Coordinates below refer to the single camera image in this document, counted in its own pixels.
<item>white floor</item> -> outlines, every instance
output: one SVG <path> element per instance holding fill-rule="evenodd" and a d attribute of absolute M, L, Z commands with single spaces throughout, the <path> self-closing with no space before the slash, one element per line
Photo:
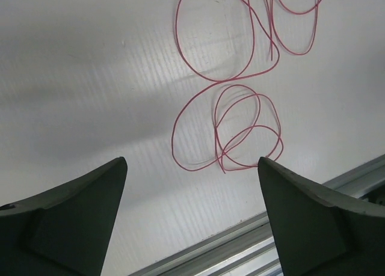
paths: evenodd
<path fill-rule="evenodd" d="M 253 1 L 262 13 L 262 0 Z M 286 1 L 298 9 L 313 2 Z M 271 73 L 243 82 L 277 106 L 285 141 L 279 162 L 317 182 L 385 153 L 383 2 L 324 0 L 313 51 L 283 53 Z M 172 161 L 174 119 L 208 84 L 177 53 L 176 3 L 0 0 L 0 204 L 124 156 L 126 190 L 103 275 L 128 275 L 265 209 L 256 170 L 188 173 Z M 197 69 L 219 78 L 241 69 L 251 41 L 238 0 L 187 0 L 181 12 L 180 34 Z M 300 49 L 312 19 L 280 13 L 276 21 Z M 268 42 L 258 44 L 252 71 L 267 65 Z M 181 121 L 178 151 L 187 156 L 212 156 L 212 95 Z M 246 123 L 253 110 L 243 107 Z M 229 121 L 223 133 L 237 130 Z M 243 146 L 246 161 L 273 141 L 256 132 Z"/>

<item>metal rail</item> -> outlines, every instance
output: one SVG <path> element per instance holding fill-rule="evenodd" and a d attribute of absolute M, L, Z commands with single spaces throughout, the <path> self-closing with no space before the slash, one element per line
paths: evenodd
<path fill-rule="evenodd" d="M 385 155 L 324 185 L 364 198 L 385 184 Z M 276 276 L 280 265 L 267 213 L 250 218 L 130 276 Z"/>

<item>red wire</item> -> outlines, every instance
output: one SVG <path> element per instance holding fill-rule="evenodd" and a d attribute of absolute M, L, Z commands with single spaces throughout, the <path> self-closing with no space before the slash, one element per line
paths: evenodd
<path fill-rule="evenodd" d="M 276 152 L 277 148 L 280 147 L 280 150 L 278 152 L 278 155 L 274 158 L 274 161 L 278 160 L 278 158 L 281 156 L 281 154 L 283 153 L 283 148 L 284 148 L 284 145 L 283 145 L 283 141 L 282 141 L 282 138 L 281 138 L 281 135 L 282 135 L 282 127 L 281 127 L 281 124 L 280 124 L 280 120 L 279 120 L 279 117 L 278 117 L 278 112 L 272 102 L 272 100 L 264 95 L 264 94 L 260 94 L 260 93 L 257 93 L 255 92 L 252 88 L 250 87 L 247 87 L 245 85 L 242 85 L 242 84 L 233 84 L 233 85 L 230 85 L 228 86 L 227 88 L 225 88 L 221 94 L 219 95 L 218 99 L 217 99 L 217 102 L 215 104 L 215 108 L 214 108 L 214 112 L 213 112 L 213 126 L 214 126 L 214 149 L 215 149 L 215 159 L 210 161 L 208 164 L 202 166 L 202 167 L 199 167 L 199 168 L 195 168 L 195 169 L 191 169 L 191 168 L 187 168 L 187 167 L 184 167 L 176 158 L 175 156 L 175 146 L 174 146 L 174 137 L 175 137 L 175 133 L 176 133 L 176 128 L 177 128 L 177 124 L 179 122 L 179 119 L 180 117 L 182 116 L 182 114 L 185 112 L 185 110 L 187 109 L 187 107 L 196 99 L 198 98 L 200 95 L 202 95 L 203 93 L 207 92 L 208 90 L 210 90 L 211 88 L 214 88 L 216 87 L 217 85 L 221 85 L 221 84 L 225 84 L 225 83 L 228 83 L 228 82 L 233 82 L 233 81 L 238 81 L 238 80 L 242 80 L 242 79 L 249 79 L 249 78 L 253 78 L 253 77 L 256 77 L 256 76 L 259 76 L 259 75 L 263 75 L 265 73 L 268 73 L 270 72 L 272 69 L 274 69 L 277 65 L 278 65 L 278 62 L 280 60 L 280 51 L 278 49 L 278 46 L 277 44 L 274 42 L 274 39 L 273 39 L 273 33 L 278 41 L 278 43 L 285 49 L 287 50 L 289 53 L 291 54 L 294 54 L 294 55 L 304 55 L 304 54 L 307 54 L 312 46 L 313 46 L 313 43 L 315 41 L 315 33 L 316 33 L 316 25 L 317 25 L 317 20 L 318 20 L 318 5 L 319 3 L 322 1 L 322 0 L 317 0 L 316 4 L 314 7 L 312 7 L 311 9 L 305 11 L 305 12 L 302 12 L 302 13 L 299 13 L 299 12 L 296 12 L 296 11 L 292 11 L 290 9 L 288 9 L 287 6 L 285 6 L 285 4 L 282 2 L 282 0 L 278 0 L 279 4 L 288 12 L 292 13 L 292 14 L 296 14 L 296 15 L 302 15 L 302 14 L 307 14 L 307 13 L 310 13 L 311 11 L 315 10 L 315 24 L 314 24 L 314 28 L 313 28 L 313 34 L 312 34 L 312 39 L 310 41 L 310 46 L 308 48 L 307 51 L 305 51 L 304 53 L 300 54 L 300 53 L 296 53 L 296 52 L 293 52 L 291 51 L 290 49 L 288 49 L 284 44 L 283 42 L 281 41 L 281 39 L 279 38 L 278 36 L 278 33 L 276 31 L 276 27 L 275 27 L 275 23 L 274 23 L 274 13 L 273 13 L 273 2 L 274 0 L 264 0 L 264 3 L 265 3 L 265 6 L 266 6 L 266 13 L 267 13 L 267 16 L 268 16 L 268 21 L 269 21 L 269 31 L 267 31 L 265 29 L 265 27 L 262 25 L 262 22 L 260 21 L 260 18 L 259 16 L 257 15 L 257 13 L 255 12 L 254 8 L 251 6 L 250 4 L 250 0 L 240 0 L 247 8 L 248 8 L 248 13 L 249 13 L 249 16 L 250 16 L 250 24 L 251 24 L 251 32 L 252 32 L 252 48 L 251 48 L 251 52 L 250 52 L 250 57 L 247 61 L 247 64 L 245 65 L 245 67 L 241 70 L 241 72 L 239 72 L 237 75 L 233 76 L 232 78 L 230 79 L 223 79 L 223 80 L 215 80 L 215 79 L 212 79 L 212 78 L 209 78 L 208 76 L 205 76 L 203 75 L 202 73 L 198 72 L 190 63 L 189 61 L 187 60 L 186 56 L 183 54 L 183 51 L 182 51 L 182 48 L 180 46 L 180 41 L 179 41 L 179 33 L 178 33 L 178 22 L 179 22 L 179 12 L 180 12 L 180 7 L 182 5 L 182 2 L 183 0 L 179 0 L 178 2 L 178 5 L 177 5 L 177 9 L 176 9 L 176 15 L 175 15 L 175 23 L 174 23 L 174 26 L 175 26 L 175 29 L 174 29 L 174 34 L 175 34 L 175 41 L 176 41 L 176 46 L 177 46 L 177 49 L 179 51 L 179 55 L 181 56 L 181 58 L 183 59 L 183 61 L 186 63 L 186 65 L 198 76 L 200 76 L 201 78 L 207 80 L 207 81 L 211 81 L 213 82 L 211 85 L 209 85 L 208 87 L 204 88 L 203 90 L 201 90 L 200 92 L 198 92 L 197 94 L 195 94 L 187 103 L 186 105 L 182 108 L 182 110 L 180 111 L 180 113 L 178 113 L 176 119 L 175 119 L 175 122 L 174 122 L 174 126 L 173 126 L 173 131 L 172 131 L 172 134 L 171 134 L 171 154 L 172 154 L 172 157 L 175 161 L 175 163 L 178 164 L 178 166 L 180 166 L 182 169 L 186 170 L 186 171 L 200 171 L 204 168 L 207 168 L 208 166 L 211 166 L 212 164 L 214 163 L 218 163 L 220 168 L 222 169 L 222 171 L 225 173 L 226 171 L 239 171 L 239 170 L 246 170 L 246 169 L 249 169 L 249 168 L 255 168 L 257 167 L 257 163 L 255 164 L 251 164 L 251 165 L 246 165 L 246 164 L 242 164 L 234 159 L 232 159 L 228 153 L 235 149 L 237 146 L 239 146 L 241 143 L 243 143 L 246 138 L 249 136 L 249 134 L 253 131 L 253 129 L 255 128 L 262 128 L 262 129 L 267 129 L 267 130 L 270 130 L 271 132 L 273 132 L 276 136 L 277 136 L 277 141 L 273 147 L 273 149 L 266 155 L 266 157 L 271 157 L 273 155 L 273 153 Z M 266 70 L 263 70 L 261 72 L 257 72 L 257 73 L 252 73 L 250 75 L 243 75 L 243 73 L 249 68 L 253 58 L 254 58 L 254 53 L 255 53 L 255 48 L 256 48 L 256 35 L 255 35 L 255 26 L 254 26 L 254 19 L 253 17 L 255 17 L 255 19 L 257 20 L 259 26 L 261 27 L 263 33 L 267 36 L 267 38 L 270 40 L 270 53 L 271 53 L 271 61 L 273 60 L 274 56 L 273 56 L 273 48 L 277 51 L 277 58 L 276 58 L 276 61 L 274 62 L 274 64 L 266 69 Z M 235 101 L 234 103 L 232 103 L 226 110 L 225 112 L 223 113 L 223 115 L 221 116 L 221 118 L 218 120 L 218 106 L 220 104 L 220 101 L 221 99 L 223 98 L 223 95 L 229 91 L 231 88 L 235 88 L 235 87 L 240 87 L 240 88 L 245 88 L 246 90 L 248 90 L 249 92 L 251 92 L 251 94 L 249 94 L 248 96 L 244 96 L 242 97 L 241 99 L 238 99 L 237 101 Z M 253 123 L 251 126 L 243 129 L 242 131 L 240 131 L 239 133 L 237 133 L 229 142 L 227 142 L 225 145 L 223 145 L 220 141 L 220 137 L 219 137 L 219 134 L 218 134 L 218 128 L 220 126 L 220 124 L 223 122 L 223 119 L 225 118 L 226 114 L 237 104 L 239 104 L 240 102 L 244 101 L 244 100 L 247 100 L 247 99 L 250 99 L 252 97 L 255 97 L 257 99 L 257 113 L 256 113 L 256 117 L 255 119 L 253 120 Z M 260 98 L 263 97 L 265 98 L 268 103 L 271 105 L 271 107 L 273 108 L 273 111 L 274 111 L 274 116 L 276 118 L 276 122 L 277 122 L 277 127 L 278 127 L 278 130 L 274 130 L 273 128 L 269 127 L 269 126 L 266 126 L 266 125 L 262 125 L 262 124 L 257 124 L 257 121 L 260 117 L 260 113 L 261 113 L 261 101 L 260 101 Z M 232 162 L 233 164 L 236 164 L 238 167 L 236 168 L 226 168 L 224 166 L 224 158 L 227 158 L 230 162 Z"/>

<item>white corrugated plastic sheet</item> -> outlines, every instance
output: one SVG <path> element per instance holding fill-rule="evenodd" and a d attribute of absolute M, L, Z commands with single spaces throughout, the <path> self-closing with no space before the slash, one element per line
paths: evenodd
<path fill-rule="evenodd" d="M 262 13 L 262 1 L 253 1 Z M 314 0 L 286 2 L 300 10 Z M 282 53 L 271 73 L 242 82 L 274 101 L 285 142 L 279 162 L 296 173 L 325 182 L 385 153 L 383 2 L 324 0 L 311 53 Z M 0 205 L 124 156 L 128 178 L 106 276 L 128 275 L 265 210 L 256 170 L 189 173 L 171 158 L 177 113 L 208 85 L 177 52 L 176 3 L 0 0 Z M 213 77 L 234 75 L 250 51 L 247 9 L 238 0 L 187 0 L 183 9 L 189 60 Z M 306 45 L 312 22 L 276 14 L 294 49 Z M 269 63 L 268 41 L 257 44 L 251 71 Z M 180 122 L 186 161 L 212 157 L 214 93 Z M 249 124 L 253 107 L 232 112 L 225 137 Z M 275 140 L 256 131 L 239 157 L 255 162 Z"/>

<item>white surface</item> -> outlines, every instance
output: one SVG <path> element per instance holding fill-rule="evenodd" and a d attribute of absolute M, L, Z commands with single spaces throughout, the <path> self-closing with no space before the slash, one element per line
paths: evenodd
<path fill-rule="evenodd" d="M 287 2 L 301 9 L 313 0 Z M 283 53 L 273 72 L 243 82 L 277 106 L 281 164 L 324 182 L 385 153 L 383 2 L 325 0 L 314 50 Z M 128 275 L 264 210 L 256 170 L 188 173 L 171 160 L 173 121 L 208 84 L 177 54 L 176 3 L 0 0 L 0 204 L 124 156 L 128 178 L 103 275 Z M 262 1 L 255 3 L 262 12 Z M 241 68 L 250 30 L 238 0 L 189 0 L 181 16 L 199 70 L 224 78 Z M 276 22 L 300 48 L 312 19 L 282 13 Z M 253 70 L 264 66 L 266 44 L 259 43 Z M 178 134 L 188 140 L 180 149 L 204 158 L 212 155 L 211 96 L 188 111 Z M 228 135 L 237 130 L 226 127 Z M 244 146 L 249 162 L 270 136 L 256 132 Z"/>

